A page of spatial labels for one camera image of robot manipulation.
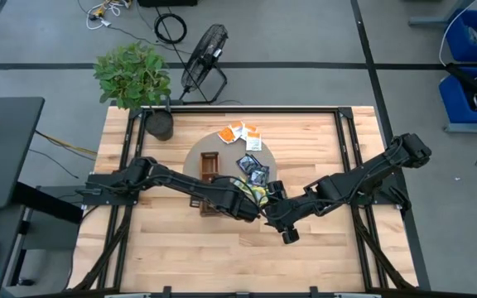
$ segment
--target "gray floor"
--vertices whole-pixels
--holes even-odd
[[[81,2],[85,8],[99,3]],[[411,28],[407,18],[439,15],[452,3],[359,0],[375,62],[438,63],[442,29]],[[113,26],[154,41],[134,8],[109,20]],[[347,0],[202,0],[197,7],[172,10],[189,26],[185,41],[178,45],[183,50],[192,50],[210,24],[226,25],[229,40],[222,61],[364,62]],[[146,8],[142,14],[151,24],[156,17]],[[0,63],[93,62],[97,55],[133,40],[105,28],[89,31],[84,22],[85,14],[75,0],[8,1],[0,16]],[[175,53],[158,49],[168,61],[179,61]],[[447,47],[443,57],[451,59]],[[224,71],[229,84],[219,101],[375,105],[367,70]],[[99,85],[92,74],[92,70],[0,70],[0,96],[44,97],[46,106],[38,129],[96,150],[107,107],[99,104]],[[171,71],[173,97],[181,92],[180,75],[179,70]],[[477,293],[477,135],[442,131],[447,119],[437,86],[445,76],[436,70],[378,72],[393,131],[418,133],[434,152],[430,164],[406,171],[431,287]],[[214,92],[218,82],[218,76],[210,75],[203,90]],[[36,137],[32,148],[53,156],[79,179],[31,153],[20,177],[29,185],[79,184],[93,167],[93,162]]]

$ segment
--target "green leaves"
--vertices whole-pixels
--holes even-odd
[[[104,92],[99,102],[117,99],[119,108],[160,104],[171,95],[171,79],[164,68],[167,68],[165,59],[141,42],[120,46],[97,57],[94,77],[99,79]]]
[[[100,88],[104,91],[112,92],[115,89],[115,86],[106,79],[101,79]]]
[[[102,94],[102,95],[100,95],[100,100],[99,100],[99,102],[100,102],[100,103],[105,103],[106,100],[109,99],[109,97],[110,97],[110,93]]]

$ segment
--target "potted plant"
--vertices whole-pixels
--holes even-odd
[[[152,105],[161,104],[163,99],[170,100],[171,79],[164,70],[167,67],[164,60],[152,47],[138,42],[98,57],[94,65],[94,77],[100,80],[104,92],[100,102],[117,99],[117,106],[124,109],[150,106],[152,113],[147,116],[145,128],[160,141],[172,137],[174,124],[169,111],[152,109]]]

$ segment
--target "wooden table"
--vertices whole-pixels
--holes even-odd
[[[353,107],[353,112],[367,161],[383,151],[377,118],[372,107]],[[128,112],[109,108],[96,173],[118,169],[127,118]],[[233,120],[259,126],[289,196],[302,194],[304,185],[323,175],[343,171],[334,116],[324,113],[175,114],[174,137],[159,142],[146,136],[142,155],[182,171],[193,144]],[[392,205],[375,205],[373,210],[383,251],[407,281],[417,284],[400,213]],[[110,207],[100,207],[82,223],[70,286],[81,281],[102,252],[109,213]],[[140,195],[132,213],[121,291],[161,292],[163,286],[172,286],[174,292],[307,292],[309,286],[327,292],[364,290],[349,206],[297,222],[301,240],[292,245],[284,245],[277,231],[264,223],[201,218],[198,209],[189,207],[188,195],[164,187],[150,189]],[[377,286],[369,250],[368,255]],[[113,279],[114,261],[112,257],[107,285]]]

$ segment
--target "desk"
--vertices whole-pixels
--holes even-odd
[[[17,181],[40,118],[43,98],[0,98],[0,288],[25,206],[79,224],[82,210]]]
[[[208,108],[214,113],[173,113],[174,137],[159,142],[146,136],[142,155],[182,171],[193,144],[233,120],[243,120],[258,125],[289,196],[299,195],[303,186],[323,175],[344,170],[334,114],[219,113],[222,107]],[[367,161],[383,151],[377,118],[372,107],[354,107],[353,113]],[[109,108],[95,173],[118,169],[127,119],[128,112]],[[354,156],[349,158],[354,166]],[[375,205],[373,210],[383,251],[409,282],[417,284],[399,211],[392,205]],[[82,280],[102,252],[109,211],[110,207],[99,207],[81,225],[70,287]],[[364,290],[348,206],[297,222],[301,240],[288,246],[264,223],[201,218],[198,209],[189,207],[188,195],[163,187],[143,192],[132,213],[121,292],[161,292],[163,286],[172,286],[173,292],[307,292],[309,286],[326,292]],[[377,285],[370,252],[368,257]],[[109,270],[107,286],[113,266]]]

